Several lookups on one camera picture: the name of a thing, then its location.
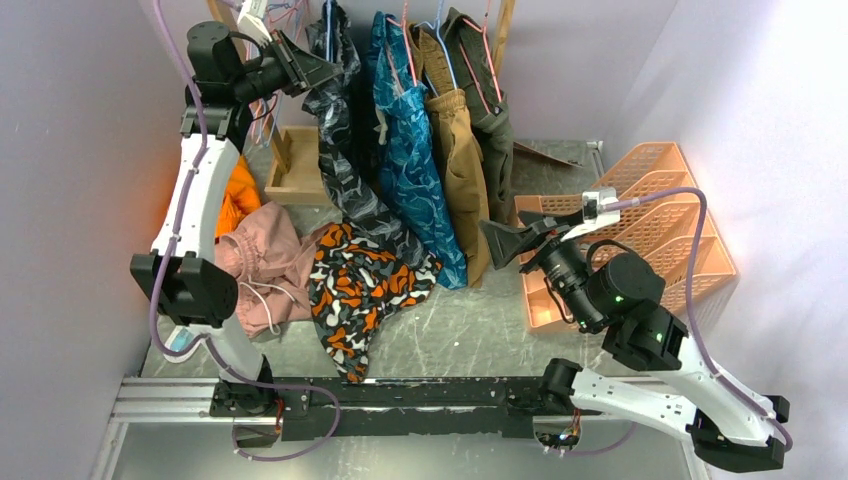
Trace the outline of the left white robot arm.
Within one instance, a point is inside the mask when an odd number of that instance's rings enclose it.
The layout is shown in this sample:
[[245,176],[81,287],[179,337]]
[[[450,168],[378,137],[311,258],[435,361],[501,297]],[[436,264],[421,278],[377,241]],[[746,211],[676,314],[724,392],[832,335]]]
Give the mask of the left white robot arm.
[[163,225],[130,273],[147,296],[152,343],[169,356],[158,319],[192,331],[218,365],[219,384],[261,416],[273,409],[277,386],[235,314],[236,279],[214,263],[215,230],[230,175],[254,117],[250,106],[275,93],[297,97],[342,73],[341,66],[301,49],[283,32],[244,34],[218,21],[187,32],[186,107],[181,160]]

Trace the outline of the dark leaf print shorts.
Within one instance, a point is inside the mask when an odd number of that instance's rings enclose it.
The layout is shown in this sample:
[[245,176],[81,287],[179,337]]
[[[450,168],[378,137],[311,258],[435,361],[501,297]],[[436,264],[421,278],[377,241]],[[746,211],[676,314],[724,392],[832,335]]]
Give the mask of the dark leaf print shorts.
[[[350,20],[337,2],[333,27],[333,63],[343,68],[343,75],[314,88],[302,105],[317,121],[324,189],[354,233],[418,267],[428,252],[375,189],[378,158],[371,87],[350,34]],[[310,51],[325,60],[324,5],[321,18],[306,32]]]

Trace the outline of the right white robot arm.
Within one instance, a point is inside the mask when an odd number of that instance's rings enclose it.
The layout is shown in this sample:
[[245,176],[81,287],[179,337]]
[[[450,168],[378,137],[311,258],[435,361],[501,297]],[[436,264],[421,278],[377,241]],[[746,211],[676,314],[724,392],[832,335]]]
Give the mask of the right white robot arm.
[[666,309],[664,279],[628,247],[600,267],[578,239],[618,222],[618,212],[545,216],[529,212],[523,227],[484,220],[481,231],[495,267],[526,256],[523,271],[541,271],[583,333],[625,367],[670,387],[667,394],[552,359],[539,385],[550,413],[610,413],[688,440],[705,463],[734,473],[778,470],[788,446],[777,436],[788,401],[743,388],[701,352],[691,327]]

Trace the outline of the light blue wire hanger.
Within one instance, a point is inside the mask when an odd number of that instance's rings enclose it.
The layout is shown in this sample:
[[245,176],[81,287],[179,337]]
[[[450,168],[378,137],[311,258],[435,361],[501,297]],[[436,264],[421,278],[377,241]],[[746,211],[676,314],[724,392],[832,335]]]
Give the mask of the light blue wire hanger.
[[326,0],[324,3],[324,23],[325,23],[325,60],[329,63],[334,62],[334,53],[333,53],[333,10],[334,10],[334,0]]

